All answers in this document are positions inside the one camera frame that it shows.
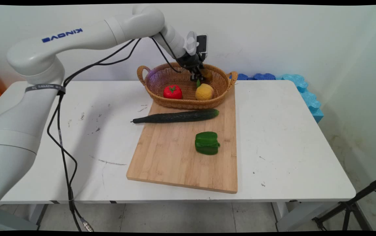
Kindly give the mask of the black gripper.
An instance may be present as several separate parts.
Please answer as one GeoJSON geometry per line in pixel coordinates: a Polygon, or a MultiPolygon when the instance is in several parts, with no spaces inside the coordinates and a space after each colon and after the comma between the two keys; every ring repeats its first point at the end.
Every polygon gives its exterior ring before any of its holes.
{"type": "Polygon", "coordinates": [[[202,80],[207,80],[209,77],[209,70],[203,66],[204,60],[205,53],[189,55],[187,52],[182,57],[176,59],[181,67],[190,71],[190,80],[194,82],[198,80],[199,73],[201,74],[202,80]]]}

